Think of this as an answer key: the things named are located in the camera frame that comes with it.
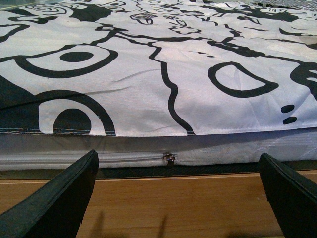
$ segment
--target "white fabric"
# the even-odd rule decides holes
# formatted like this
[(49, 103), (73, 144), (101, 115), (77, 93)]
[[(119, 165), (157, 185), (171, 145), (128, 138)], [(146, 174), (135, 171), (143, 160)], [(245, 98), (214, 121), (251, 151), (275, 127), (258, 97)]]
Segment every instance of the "white fabric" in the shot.
[(316, 127), (316, 19), (200, 0), (66, 0), (0, 11), (0, 132)]

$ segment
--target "mattress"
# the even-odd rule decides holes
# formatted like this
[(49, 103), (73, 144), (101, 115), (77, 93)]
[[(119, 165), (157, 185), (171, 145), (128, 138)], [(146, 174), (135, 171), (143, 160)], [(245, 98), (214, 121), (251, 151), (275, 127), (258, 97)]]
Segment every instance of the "mattress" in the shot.
[(203, 0), (0, 11), (0, 169), (90, 149), (101, 167), (315, 159), (316, 20)]

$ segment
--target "wooden floor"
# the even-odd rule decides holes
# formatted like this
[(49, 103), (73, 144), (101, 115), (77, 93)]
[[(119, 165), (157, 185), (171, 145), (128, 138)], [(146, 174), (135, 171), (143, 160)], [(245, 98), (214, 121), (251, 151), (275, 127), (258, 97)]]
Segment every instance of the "wooden floor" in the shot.
[[(303, 171), (317, 182), (317, 171)], [(0, 180), (0, 213), (45, 181)], [(243, 238), (282, 232), (260, 175), (97, 180), (78, 238)]]

